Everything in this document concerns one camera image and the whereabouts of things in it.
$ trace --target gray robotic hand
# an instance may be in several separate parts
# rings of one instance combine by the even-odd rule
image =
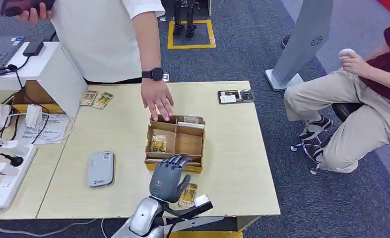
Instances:
[[[176,203],[191,180],[186,175],[179,184],[185,155],[173,155],[157,164],[150,182],[150,194],[162,201]]]

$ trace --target stool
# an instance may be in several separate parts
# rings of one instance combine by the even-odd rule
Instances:
[[[358,110],[362,105],[363,104],[359,104],[359,103],[334,103],[332,104],[332,109],[334,110],[335,115],[342,122],[345,122],[347,117],[353,112],[355,112],[356,110]],[[313,160],[312,154],[308,151],[308,148],[320,149],[322,147],[325,147],[327,142],[329,142],[329,140],[331,139],[332,135],[333,133],[327,135],[327,137],[324,140],[322,140],[322,138],[320,138],[320,136],[317,135],[315,138],[312,139],[317,142],[316,144],[310,144],[310,141],[312,140],[307,141],[307,143],[305,143],[305,141],[302,141],[297,145],[290,146],[290,149],[291,151],[296,152],[297,148],[302,147],[303,150],[305,151],[306,156],[308,156],[311,160]],[[314,168],[311,168],[309,170],[311,174],[316,175],[318,173],[319,166],[320,163],[317,163]]]

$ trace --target power adapter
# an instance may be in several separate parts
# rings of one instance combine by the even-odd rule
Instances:
[[[27,57],[38,56],[42,48],[43,48],[43,41],[30,42],[28,43],[27,48],[25,48],[23,55]]]

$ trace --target light wood table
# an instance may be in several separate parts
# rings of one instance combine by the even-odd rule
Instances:
[[[267,155],[253,103],[220,105],[217,91],[247,89],[249,82],[169,83],[175,115],[202,116],[206,121],[204,169],[190,173],[214,208],[202,216],[235,216],[240,228],[262,215],[280,213]],[[144,164],[149,111],[143,108],[139,85],[99,85],[109,92],[104,110],[82,107],[49,186],[41,219],[129,217],[149,195],[152,172]],[[86,185],[91,153],[115,153],[112,185]]]
[[[0,103],[13,92],[0,91]],[[15,121],[8,127],[4,138],[10,138],[13,134]],[[37,145],[38,150],[34,160],[24,178],[24,181],[12,203],[10,209],[0,213],[0,219],[33,219],[37,217],[43,198],[45,197],[52,175],[55,172],[66,139],[59,144]],[[0,157],[0,162],[9,162]]]

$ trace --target document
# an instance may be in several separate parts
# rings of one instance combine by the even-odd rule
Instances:
[[[34,144],[53,144],[61,142],[65,129],[69,123],[69,117],[64,114],[53,115],[59,118],[59,120],[54,117],[49,117],[47,125],[44,127]],[[24,144],[31,144],[45,125],[47,117],[48,115],[43,115],[43,120],[36,127],[27,127],[25,120],[23,120],[17,131],[15,140],[19,140]]]

